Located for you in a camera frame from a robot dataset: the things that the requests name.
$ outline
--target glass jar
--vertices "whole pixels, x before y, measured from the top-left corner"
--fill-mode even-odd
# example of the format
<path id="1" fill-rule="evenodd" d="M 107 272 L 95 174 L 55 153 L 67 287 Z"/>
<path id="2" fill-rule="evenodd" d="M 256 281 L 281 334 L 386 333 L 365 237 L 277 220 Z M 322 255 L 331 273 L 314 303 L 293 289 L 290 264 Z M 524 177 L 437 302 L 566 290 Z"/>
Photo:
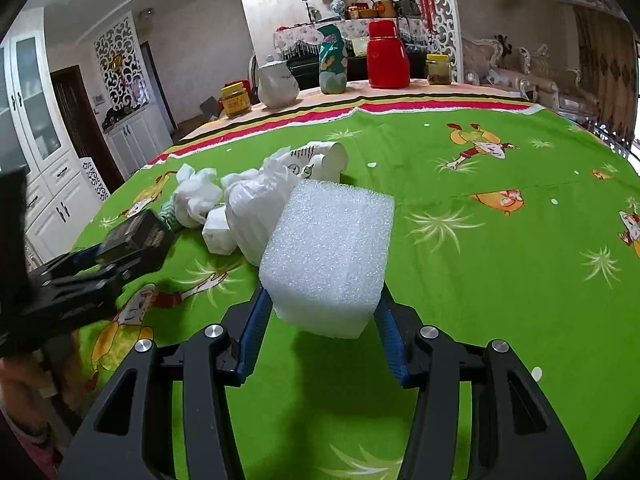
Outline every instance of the glass jar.
<path id="1" fill-rule="evenodd" d="M 451 63 L 446 54 L 427 54 L 425 65 L 427 79 L 432 85 L 451 84 Z"/>
<path id="2" fill-rule="evenodd" d="M 251 111 L 251 100 L 242 83 L 233 83 L 222 89 L 222 105 L 227 117 L 236 117 Z"/>

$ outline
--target yellow lid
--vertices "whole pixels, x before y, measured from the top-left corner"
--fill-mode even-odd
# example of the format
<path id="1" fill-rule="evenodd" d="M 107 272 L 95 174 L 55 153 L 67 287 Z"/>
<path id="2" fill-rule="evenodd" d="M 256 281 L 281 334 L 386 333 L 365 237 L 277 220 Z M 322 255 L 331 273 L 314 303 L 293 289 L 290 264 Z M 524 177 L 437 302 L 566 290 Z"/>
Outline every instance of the yellow lid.
<path id="1" fill-rule="evenodd" d="M 233 83 L 232 85 L 225 86 L 222 89 L 222 97 L 227 97 L 228 95 L 231 95 L 234 92 L 238 92 L 240 90 L 244 90 L 244 85 L 242 83 Z"/>
<path id="2" fill-rule="evenodd" d="M 448 61 L 447 54 L 427 54 L 427 61 Z"/>

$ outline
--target foam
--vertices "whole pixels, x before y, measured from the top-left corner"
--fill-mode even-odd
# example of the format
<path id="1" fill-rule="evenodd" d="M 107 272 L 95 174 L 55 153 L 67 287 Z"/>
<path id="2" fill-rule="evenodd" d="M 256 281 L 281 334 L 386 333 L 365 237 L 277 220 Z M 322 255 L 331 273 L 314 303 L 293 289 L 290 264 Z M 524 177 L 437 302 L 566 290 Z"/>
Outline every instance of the foam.
<path id="1" fill-rule="evenodd" d="M 357 338 L 380 301 L 393 217 L 390 196 L 298 184 L 260 263 L 277 316 L 315 334 Z"/>

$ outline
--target carved armchair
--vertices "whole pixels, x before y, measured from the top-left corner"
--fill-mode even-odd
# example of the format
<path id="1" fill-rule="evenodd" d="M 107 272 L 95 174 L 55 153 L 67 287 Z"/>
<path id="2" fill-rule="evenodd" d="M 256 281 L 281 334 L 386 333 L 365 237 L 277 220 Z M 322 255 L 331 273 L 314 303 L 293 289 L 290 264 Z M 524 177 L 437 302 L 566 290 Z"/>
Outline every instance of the carved armchair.
<path id="1" fill-rule="evenodd" d="M 521 72 L 498 67 L 502 45 L 497 40 L 462 38 L 464 82 L 507 92 L 518 92 L 529 101 L 536 101 L 536 86 Z"/>
<path id="2" fill-rule="evenodd" d="M 580 88 L 580 70 L 552 68 L 546 44 L 535 52 L 521 46 L 517 61 L 527 79 L 536 85 L 539 104 L 579 123 L 597 117 L 598 99 Z"/>

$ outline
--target red stripe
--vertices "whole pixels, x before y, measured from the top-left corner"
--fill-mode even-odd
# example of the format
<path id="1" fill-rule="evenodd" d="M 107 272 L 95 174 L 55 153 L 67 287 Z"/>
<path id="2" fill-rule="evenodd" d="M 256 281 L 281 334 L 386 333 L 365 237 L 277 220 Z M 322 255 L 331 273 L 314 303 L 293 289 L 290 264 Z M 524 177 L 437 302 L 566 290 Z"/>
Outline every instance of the red stripe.
<path id="1" fill-rule="evenodd" d="M 361 110 L 365 110 L 371 113 L 382 113 L 382 112 L 390 112 L 394 110 L 428 110 L 434 108 L 480 108 L 484 110 L 511 110 L 511 111 L 519 111 L 526 110 L 530 108 L 531 105 L 521 104 L 521 103 L 510 103 L 510 102 L 494 102 L 494 101 L 441 101 L 436 99 L 426 99 L 422 101 L 402 101 L 402 102 L 392 102 L 392 103 L 364 103 L 358 106 Z M 266 132 L 268 130 L 274 130 L 281 126 L 286 126 L 291 123 L 308 123 L 313 121 L 322 121 L 328 120 L 332 118 L 339 117 L 349 110 L 355 108 L 354 105 L 350 105 L 343 108 L 334 108 L 332 110 L 323 110 L 323 111 L 309 111 L 306 114 L 300 116 L 290 116 L 277 121 L 268 121 L 266 123 L 257 124 L 256 126 L 249 126 L 242 130 L 236 130 L 232 132 L 228 132 L 219 137 L 213 137 L 210 139 L 202 140 L 197 144 L 190 144 L 189 146 L 185 146 L 183 148 L 179 148 L 170 153 L 162 153 L 157 156 L 154 160 L 152 160 L 149 164 L 153 165 L 156 162 L 165 161 L 169 158 L 170 155 L 186 155 L 187 153 L 193 152 L 195 150 L 200 150 L 209 146 L 215 146 L 216 144 L 220 144 L 221 142 L 227 142 L 228 140 L 239 139 L 240 137 L 245 137 L 251 134 L 256 134 L 259 132 Z"/>

